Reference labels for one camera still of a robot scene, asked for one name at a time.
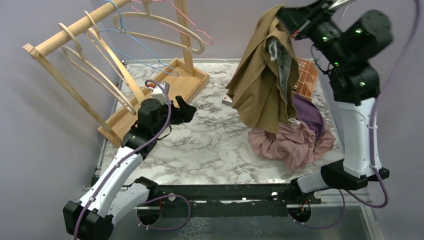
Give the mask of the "brown skirt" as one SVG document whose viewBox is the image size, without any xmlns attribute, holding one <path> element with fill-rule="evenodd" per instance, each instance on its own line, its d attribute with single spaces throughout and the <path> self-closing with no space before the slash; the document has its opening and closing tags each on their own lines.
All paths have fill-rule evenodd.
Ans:
<svg viewBox="0 0 424 240">
<path fill-rule="evenodd" d="M 249 128 L 277 133 L 280 124 L 296 118 L 292 88 L 299 79 L 299 67 L 289 31 L 277 17 L 285 5 L 268 9 L 258 20 L 242 59 L 226 86 L 241 121 Z M 271 60 L 267 43 L 275 37 L 288 52 L 291 66 L 288 86 L 280 86 L 279 65 Z"/>
</svg>

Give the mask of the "pink wire hanger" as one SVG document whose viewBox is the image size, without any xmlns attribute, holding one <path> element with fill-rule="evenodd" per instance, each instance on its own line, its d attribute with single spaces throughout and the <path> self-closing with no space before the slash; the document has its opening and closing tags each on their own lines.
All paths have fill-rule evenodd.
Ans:
<svg viewBox="0 0 424 240">
<path fill-rule="evenodd" d="M 210 42 L 206 42 L 206 41 L 202 41 L 204 44 L 206 44 L 206 45 L 209 45 L 209 46 L 211 46 L 213 43 L 214 43 L 214 40 L 213 40 L 213 38 L 211 37 L 211 36 L 209 36 L 206 32 L 204 32 L 204 31 L 202 31 L 202 30 L 200 30 L 198 27 L 197 27 L 197 25 L 190 19 L 190 18 L 188 18 L 188 16 L 186 15 L 186 12 L 185 12 L 185 10 L 186 10 L 186 7 L 185 7 L 185 3 L 183 3 L 183 1 L 182 0 L 179 0 L 179 1 L 177 1 L 177 0 L 175 0 L 175 3 L 173 3 L 171 0 L 168 0 L 168 2 L 175 8 L 175 10 L 179 13 L 179 15 L 181 15 L 182 17 L 184 17 L 189 23 L 191 23 L 194 27 L 195 27 L 195 30 L 198 32 L 198 33 L 202 33 L 203 35 L 205 35 L 207 38 L 209 38 L 210 39 Z M 137 12 L 142 12 L 141 10 L 139 10 L 138 8 L 136 8 L 136 7 L 134 7 L 133 5 L 132 5 L 132 3 L 139 3 L 139 4 L 142 4 L 142 5 L 144 5 L 144 6 L 146 6 L 147 4 L 146 3 L 144 3 L 144 1 L 142 0 L 142 1 L 139 1 L 139 0 L 132 0 L 130 3 L 129 3 L 129 5 L 130 5 L 130 7 L 132 8 L 132 9 L 134 9 L 135 11 L 137 11 Z"/>
</svg>

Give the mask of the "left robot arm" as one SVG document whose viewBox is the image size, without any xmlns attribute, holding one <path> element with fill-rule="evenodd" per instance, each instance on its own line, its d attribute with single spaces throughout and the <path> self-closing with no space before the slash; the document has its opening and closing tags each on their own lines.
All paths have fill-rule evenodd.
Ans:
<svg viewBox="0 0 424 240">
<path fill-rule="evenodd" d="M 67 233 L 75 240 L 107 240 L 114 226 L 137 205 L 152 205 L 157 191 L 142 183 L 121 188 L 142 163 L 169 125 L 189 123 L 197 108 L 176 96 L 177 107 L 166 99 L 145 99 L 138 109 L 137 120 L 125 134 L 114 160 L 99 180 L 77 202 L 68 201 L 63 208 Z"/>
</svg>

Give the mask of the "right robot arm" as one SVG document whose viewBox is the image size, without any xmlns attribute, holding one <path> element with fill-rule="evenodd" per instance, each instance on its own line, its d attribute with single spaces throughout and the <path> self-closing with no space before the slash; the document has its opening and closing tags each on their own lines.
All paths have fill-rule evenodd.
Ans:
<svg viewBox="0 0 424 240">
<path fill-rule="evenodd" d="M 277 13 L 293 39 L 310 39 L 330 63 L 331 69 L 324 74 L 344 130 L 343 159 L 290 182 L 288 196 L 296 204 L 318 190 L 355 191 L 390 175 L 378 156 L 375 102 L 380 78 L 369 60 L 392 43 L 392 24 L 386 14 L 371 9 L 341 30 L 332 16 L 345 4 L 344 0 L 318 0 L 302 7 L 284 7 Z"/>
</svg>

